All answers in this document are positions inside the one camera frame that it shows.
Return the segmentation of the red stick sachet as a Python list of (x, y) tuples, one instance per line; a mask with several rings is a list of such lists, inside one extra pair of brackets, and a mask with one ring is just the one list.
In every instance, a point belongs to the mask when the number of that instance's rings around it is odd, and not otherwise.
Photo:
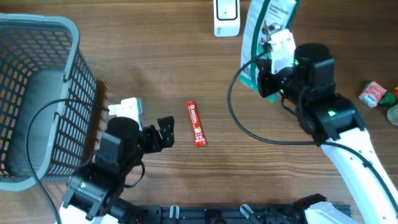
[(198, 115), (197, 104), (194, 101), (188, 101), (185, 104), (190, 114), (195, 146), (196, 147), (206, 146), (207, 141), (203, 132), (203, 127), (201, 125), (200, 117)]

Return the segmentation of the red small packet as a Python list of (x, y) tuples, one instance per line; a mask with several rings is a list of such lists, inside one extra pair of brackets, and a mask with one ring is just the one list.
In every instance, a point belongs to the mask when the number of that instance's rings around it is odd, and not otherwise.
[(359, 99), (370, 108), (376, 107), (387, 90), (377, 82), (368, 83), (359, 95)]

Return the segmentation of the yellow bottle green cap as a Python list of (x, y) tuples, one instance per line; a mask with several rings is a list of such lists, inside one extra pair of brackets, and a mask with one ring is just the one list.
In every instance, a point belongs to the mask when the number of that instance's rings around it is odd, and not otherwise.
[(395, 87), (393, 90), (388, 91), (385, 93), (385, 95), (380, 99), (379, 104), (380, 105), (395, 105), (397, 104), (397, 94), (398, 94), (398, 89)]

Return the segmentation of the clear jar green lid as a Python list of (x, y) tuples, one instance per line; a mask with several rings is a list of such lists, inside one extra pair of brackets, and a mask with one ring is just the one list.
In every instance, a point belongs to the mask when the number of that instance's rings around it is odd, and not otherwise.
[(387, 111), (387, 119), (395, 126), (398, 126), (398, 105), (394, 105)]

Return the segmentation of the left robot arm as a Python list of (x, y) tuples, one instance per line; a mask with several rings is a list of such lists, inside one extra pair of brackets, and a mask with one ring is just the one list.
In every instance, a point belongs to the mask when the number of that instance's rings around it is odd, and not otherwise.
[(140, 128), (132, 118), (116, 117), (108, 121), (93, 161), (80, 166), (68, 179), (68, 188), (60, 207), (63, 223), (135, 223), (139, 218), (134, 206), (121, 199), (131, 189), (126, 177), (136, 166), (143, 166), (144, 154), (172, 147), (173, 117), (157, 120)]

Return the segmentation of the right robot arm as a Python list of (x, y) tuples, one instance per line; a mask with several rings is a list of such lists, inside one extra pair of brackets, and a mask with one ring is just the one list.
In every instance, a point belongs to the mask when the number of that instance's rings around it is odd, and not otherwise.
[(262, 53), (266, 58), (256, 60), (260, 95), (280, 93), (296, 106), (300, 127), (338, 169), (365, 222), (397, 223), (397, 189), (359, 111), (335, 91), (335, 60), (328, 47), (263, 44)]

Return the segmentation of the white barcode scanner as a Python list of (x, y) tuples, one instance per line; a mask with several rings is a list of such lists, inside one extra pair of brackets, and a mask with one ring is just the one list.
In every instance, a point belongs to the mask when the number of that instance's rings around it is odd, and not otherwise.
[(213, 0), (214, 35), (234, 37), (240, 31), (239, 0)]

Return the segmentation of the grey plastic shopping basket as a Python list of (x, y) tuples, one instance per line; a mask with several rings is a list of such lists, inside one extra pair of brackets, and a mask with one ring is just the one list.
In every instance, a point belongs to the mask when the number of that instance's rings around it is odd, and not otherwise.
[(69, 19), (1, 15), (1, 189), (65, 180), (83, 161), (96, 80)]

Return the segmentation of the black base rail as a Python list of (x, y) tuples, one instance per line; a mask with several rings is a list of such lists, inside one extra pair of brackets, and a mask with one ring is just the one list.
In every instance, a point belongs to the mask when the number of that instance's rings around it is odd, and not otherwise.
[(263, 207), (243, 204), (235, 207), (180, 207), (172, 205), (134, 206), (129, 214), (132, 224), (240, 224), (240, 223), (310, 223), (304, 211), (292, 204)]

